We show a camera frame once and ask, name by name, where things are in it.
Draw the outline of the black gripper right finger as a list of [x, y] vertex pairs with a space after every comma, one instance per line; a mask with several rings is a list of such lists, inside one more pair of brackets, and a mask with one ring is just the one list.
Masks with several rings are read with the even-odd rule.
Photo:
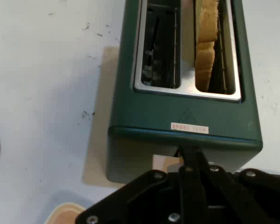
[[253, 168], [232, 174], [189, 147], [189, 223], [280, 224], [280, 175]]

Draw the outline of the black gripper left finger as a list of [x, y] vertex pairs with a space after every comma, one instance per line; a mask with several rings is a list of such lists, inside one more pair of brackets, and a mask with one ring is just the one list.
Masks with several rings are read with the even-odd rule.
[[177, 172], [150, 170], [76, 218], [77, 224], [204, 224], [206, 198], [198, 147], [181, 147]]

